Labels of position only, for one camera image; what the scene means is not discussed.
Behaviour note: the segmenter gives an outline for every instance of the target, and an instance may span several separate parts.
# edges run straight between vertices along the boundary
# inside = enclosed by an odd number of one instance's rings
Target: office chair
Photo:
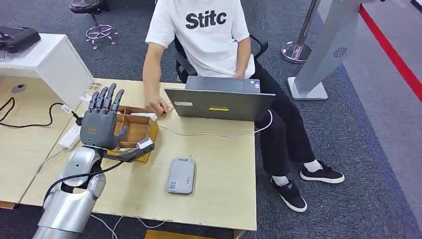
[[[102,10],[110,11],[110,8],[106,0],[72,0],[69,8],[74,13],[89,13],[95,23],[95,26],[89,28],[85,33],[87,41],[90,41],[93,45],[93,49],[98,49],[96,40],[107,37],[111,40],[111,44],[114,45],[116,42],[110,36],[111,33],[117,35],[118,32],[110,25],[98,24],[96,14],[99,14]]]
[[[256,42],[258,42],[260,47],[259,51],[254,54],[254,58],[256,60],[268,49],[268,40],[264,39],[261,36],[258,36],[255,32],[251,33],[250,37]],[[192,66],[192,64],[190,64],[186,56],[185,50],[183,49],[177,37],[175,37],[174,39],[174,45],[176,48],[176,52],[174,53],[174,56],[176,58],[176,72],[179,76],[179,79],[186,84],[188,76],[197,76],[198,73]]]

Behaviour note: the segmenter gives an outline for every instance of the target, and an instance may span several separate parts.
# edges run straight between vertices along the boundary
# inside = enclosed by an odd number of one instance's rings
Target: white cable
[[[100,218],[98,218],[98,217],[96,217],[96,216],[94,216],[94,215],[90,215],[91,217],[93,217],[93,218],[95,218],[95,219],[97,219],[98,221],[100,221],[100,222],[102,222],[103,224],[104,224],[104,226],[112,233],[112,236],[111,236],[111,238],[112,239],[118,239],[117,238],[117,235],[116,235],[116,233],[114,232],[114,230],[112,230],[108,225],[107,225],[107,223],[106,222],[104,222],[102,219],[100,219]]]
[[[269,122],[269,124],[267,125],[267,126],[265,126],[265,127],[263,127],[263,128],[261,128],[261,129],[258,129],[258,130],[256,130],[256,131],[254,131],[254,134],[256,134],[256,133],[258,133],[258,132],[260,132],[260,131],[263,131],[264,129],[266,129],[266,128],[268,128],[272,123],[273,123],[273,114],[271,113],[271,111],[270,110],[268,110],[268,112],[270,113],[270,122]],[[240,135],[240,136],[236,136],[236,135],[224,135],[224,134],[217,134],[217,133],[205,133],[205,132],[200,132],[200,133],[179,133],[179,132],[175,132],[175,131],[173,131],[173,130],[171,130],[171,129],[169,129],[169,128],[167,128],[167,127],[164,127],[164,126],[161,126],[161,125],[159,125],[161,128],[163,128],[163,129],[166,129],[166,130],[168,130],[168,131],[170,131],[170,132],[172,132],[172,133],[175,133],[175,134],[178,134],[178,135],[183,135],[183,136],[192,136],[192,135],[212,135],[212,136],[218,136],[218,137],[226,137],[226,138],[243,138],[243,137],[246,137],[246,136],[248,136],[248,135],[251,135],[252,133],[249,133],[249,134],[245,134],[245,135]]]
[[[116,231],[117,225],[120,223],[120,220],[122,220],[123,218],[124,218],[124,216],[121,216],[121,217],[119,218],[119,220],[117,220],[116,224],[114,225],[114,228],[113,228],[113,234],[111,235],[111,239],[114,239],[114,235],[116,236],[116,238],[115,238],[115,239],[118,239],[118,238],[117,238],[117,234],[115,233],[115,231]]]
[[[40,163],[40,165],[38,166],[37,170],[35,171],[34,176],[33,176],[33,177],[32,177],[32,179],[31,179],[31,182],[29,182],[28,187],[26,187],[26,189],[25,189],[25,191],[23,192],[22,196],[20,196],[19,200],[17,201],[17,203],[16,203],[17,205],[18,205],[18,204],[20,204],[20,202],[21,202],[21,201],[22,201],[22,199],[23,199],[23,196],[25,196],[26,192],[28,192],[29,187],[32,185],[32,183],[33,183],[33,182],[34,182],[34,180],[35,180],[35,177],[36,177],[36,176],[38,175],[38,173],[41,171],[42,166],[44,166],[44,164],[45,164],[48,160],[50,160],[50,159],[52,159],[52,158],[56,157],[57,155],[59,155],[59,154],[60,154],[60,153],[62,153],[63,151],[64,151],[64,149],[62,149],[62,150],[58,151],[57,153],[55,153],[55,154],[51,155],[50,157],[48,157],[48,158],[44,159],[44,160]]]
[[[37,174],[41,171],[41,168],[44,166],[44,164],[45,164],[48,160],[50,160],[50,159],[52,159],[52,158],[56,157],[57,155],[59,155],[60,153],[62,153],[64,150],[65,150],[65,149],[64,149],[64,148],[62,148],[62,150],[60,150],[60,151],[58,151],[57,153],[55,153],[55,154],[51,155],[50,157],[48,157],[48,158],[44,159],[44,160],[40,163],[40,165],[38,166],[38,168],[37,168],[37,170],[36,170],[36,172],[35,172],[35,175],[37,175]]]
[[[146,228],[149,228],[149,229],[154,229],[154,228],[157,228],[157,227],[159,227],[159,226],[161,226],[161,225],[163,225],[164,223],[166,223],[166,222],[162,222],[162,223],[160,223],[160,224],[158,224],[158,225],[156,225],[156,226],[147,226],[143,221],[142,221],[142,219],[141,218],[137,218],[143,225],[144,225],[144,227],[146,227]]]
[[[117,234],[116,234],[116,232],[115,232],[115,230],[116,230],[116,228],[117,228],[117,225],[120,223],[120,221],[124,218],[124,216],[121,216],[118,220],[117,220],[117,222],[116,222],[116,224],[114,225],[114,228],[113,229],[111,229],[108,225],[107,225],[107,223],[106,222],[104,222],[102,219],[100,219],[100,218],[98,218],[98,217],[96,217],[96,216],[94,216],[94,215],[92,215],[91,214],[91,217],[93,217],[93,218],[95,218],[95,219],[97,219],[98,221],[100,221],[100,222],[102,222],[103,224],[104,224],[104,226],[111,232],[111,239],[118,239],[117,238]],[[138,219],[143,225],[144,225],[144,227],[146,227],[146,228],[148,228],[148,229],[154,229],[154,228],[157,228],[157,227],[159,227],[159,226],[161,226],[161,225],[163,225],[165,222],[161,222],[160,224],[158,224],[158,225],[156,225],[156,226],[147,226],[143,221],[142,221],[142,219],[141,218],[136,218],[136,219]]]

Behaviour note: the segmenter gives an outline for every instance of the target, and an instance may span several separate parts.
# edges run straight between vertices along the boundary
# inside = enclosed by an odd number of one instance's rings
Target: wooden box
[[[129,127],[129,131],[125,138],[119,143],[116,149],[109,150],[107,154],[120,155],[127,153],[127,151],[120,150],[121,148],[136,148],[136,143],[149,137],[154,143],[158,134],[158,123],[150,117],[131,116],[131,113],[150,113],[147,109],[136,108],[130,106],[120,106],[118,109],[120,114],[117,114],[117,123],[114,128],[114,134],[120,132],[122,127]],[[148,153],[138,159],[146,163],[151,153]]]

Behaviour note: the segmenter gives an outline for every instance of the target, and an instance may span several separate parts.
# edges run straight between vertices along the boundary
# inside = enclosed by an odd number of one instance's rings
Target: robot finger
[[[98,97],[98,94],[99,94],[99,92],[98,92],[98,91],[95,91],[95,92],[94,92],[94,94],[93,94],[93,96],[92,96],[92,98],[91,98],[90,104],[89,104],[89,106],[88,106],[88,109],[89,109],[89,110],[92,110],[92,109],[95,107],[95,103],[97,102],[97,97]]]
[[[111,106],[111,109],[110,109],[111,111],[115,111],[115,112],[117,111],[118,106],[120,104],[121,97],[123,96],[123,93],[124,93],[124,89],[120,89],[118,91],[116,98],[114,99],[113,105]]]
[[[104,98],[106,97],[107,90],[107,86],[101,90],[100,95],[98,95],[97,102],[95,103],[95,108],[101,109],[103,107]]]
[[[113,100],[113,93],[115,89],[116,89],[116,83],[113,83],[108,89],[107,97],[104,99],[103,109],[108,110],[108,111],[110,110],[111,102]]]

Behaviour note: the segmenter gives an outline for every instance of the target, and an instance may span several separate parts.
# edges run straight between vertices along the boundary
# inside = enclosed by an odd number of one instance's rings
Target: robotic arm
[[[115,88],[113,83],[110,88],[104,87],[100,93],[94,93],[82,119],[80,135],[83,146],[72,153],[58,180],[48,189],[43,205],[45,211],[33,239],[78,238],[106,186],[104,173],[123,162],[133,162],[154,149],[154,142],[146,138],[138,142],[133,152],[113,157],[120,161],[115,166],[101,169],[103,157],[108,156],[106,149],[115,149],[128,131],[124,127],[114,135],[116,112],[124,93],[119,90],[112,103]],[[85,191],[73,193],[75,188]]]

